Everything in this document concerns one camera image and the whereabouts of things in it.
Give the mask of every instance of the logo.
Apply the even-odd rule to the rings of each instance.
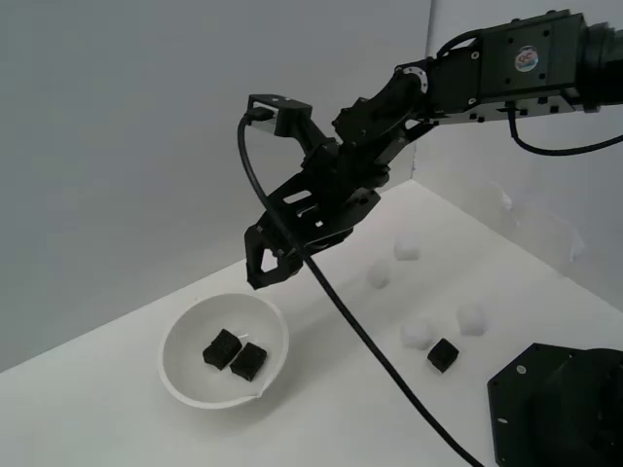
[[[538,52],[533,46],[525,46],[515,57],[515,69],[521,73],[528,73],[538,65]]]

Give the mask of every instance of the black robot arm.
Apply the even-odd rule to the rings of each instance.
[[[551,12],[462,34],[434,58],[397,66],[381,92],[342,109],[333,122],[342,143],[313,123],[310,105],[294,99],[251,95],[247,114],[254,126],[295,138],[303,148],[302,170],[269,199],[312,255],[352,233],[379,202],[376,189],[389,179],[388,164],[436,126],[509,119],[512,129],[517,118],[597,112],[623,102],[622,79],[623,31]],[[282,282],[303,265],[266,213],[244,240],[255,289]],[[269,251],[277,266],[262,270]]]

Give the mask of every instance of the white wall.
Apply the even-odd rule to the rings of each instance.
[[[435,53],[461,32],[570,8],[589,24],[623,29],[620,0],[435,0]],[[623,133],[623,108],[601,114],[540,117],[518,123],[523,138],[545,148],[595,143]],[[508,123],[443,127],[418,144],[416,180],[505,234],[579,284],[623,309],[623,146],[547,159],[510,139]],[[504,191],[512,200],[507,213]],[[585,250],[573,263],[571,249]]]
[[[235,142],[247,96],[306,101],[329,131],[424,54],[429,6],[3,0],[0,371],[241,259],[261,214]],[[269,188],[303,159],[249,148]]]

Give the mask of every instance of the black wire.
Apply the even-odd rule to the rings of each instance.
[[[559,158],[564,156],[577,156],[578,154],[586,154],[592,153],[593,151],[599,151],[600,149],[607,148],[610,146],[614,146],[615,144],[623,142],[623,135],[617,136],[616,138],[608,139],[602,143],[591,144],[590,146],[584,146],[581,148],[571,148],[571,149],[540,149],[531,146],[527,142],[523,141],[519,137],[519,133],[517,132],[517,119],[515,116],[516,109],[508,109],[508,125],[510,126],[510,136],[515,140],[515,142],[526,151],[529,151],[533,154],[539,154],[540,156],[549,156],[552,158]]]
[[[244,167],[244,171],[246,172],[246,176],[255,191],[257,197],[262,201],[262,204],[266,208],[266,211],[275,222],[276,226],[279,228],[281,233],[285,236],[287,241],[294,247],[298,255],[301,259],[308,265],[311,273],[316,278],[320,286],[324,289],[326,294],[329,296],[331,301],[335,304],[338,311],[344,316],[346,321],[349,323],[350,327],[354,330],[354,332],[359,336],[359,338],[365,343],[368,349],[372,352],[372,354],[377,358],[379,363],[385,368],[385,370],[389,373],[389,376],[394,380],[394,382],[398,385],[402,393],[409,399],[411,404],[416,408],[416,410],[420,413],[420,415],[428,422],[428,424],[435,430],[439,436],[460,456],[462,457],[469,465],[473,467],[484,467],[483,464],[478,462],[469,452],[467,452],[459,443],[457,443],[450,433],[448,433],[445,428],[435,419],[435,417],[426,409],[423,403],[418,399],[418,397],[413,393],[413,391],[409,388],[407,382],[400,376],[400,374],[396,371],[396,369],[391,365],[387,357],[381,352],[381,350],[374,343],[372,338],[368,336],[366,331],[361,327],[356,318],[352,315],[352,313],[348,310],[347,306],[342,302],[336,291],[333,289],[327,278],[324,276],[320,268],[317,266],[315,261],[312,259],[310,254],[306,251],[303,244],[296,238],[296,236],[288,229],[285,225],[285,222],[281,219],[278,211],[273,207],[269,198],[266,196],[266,193],[262,189],[260,182],[258,181],[255,172],[253,171],[253,167],[251,166],[251,162],[249,161],[249,156],[246,151],[246,142],[244,140],[245,130],[247,125],[250,125],[252,119],[245,115],[240,120],[238,124],[238,150],[240,152],[240,159],[242,160],[242,166]]]
[[[478,36],[480,36],[480,33],[482,31],[482,29],[474,29],[473,31],[463,32],[459,36],[447,42],[441,49],[439,49],[439,52],[437,53],[437,58],[441,58],[458,44],[462,44],[463,42],[470,39],[476,39]]]

